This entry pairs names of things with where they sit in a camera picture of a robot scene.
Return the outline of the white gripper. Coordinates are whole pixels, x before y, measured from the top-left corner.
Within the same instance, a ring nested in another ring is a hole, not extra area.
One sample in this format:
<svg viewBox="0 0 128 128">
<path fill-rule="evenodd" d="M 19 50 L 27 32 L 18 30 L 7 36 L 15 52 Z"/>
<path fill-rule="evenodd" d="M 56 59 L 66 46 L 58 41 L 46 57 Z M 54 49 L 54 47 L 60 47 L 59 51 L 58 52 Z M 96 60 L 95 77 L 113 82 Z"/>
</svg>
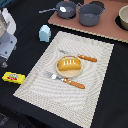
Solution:
<svg viewBox="0 0 128 128">
<path fill-rule="evenodd" d="M 7 67 L 13 50 L 16 49 L 17 38 L 14 36 L 16 23 L 6 8 L 0 10 L 0 66 Z"/>
</svg>

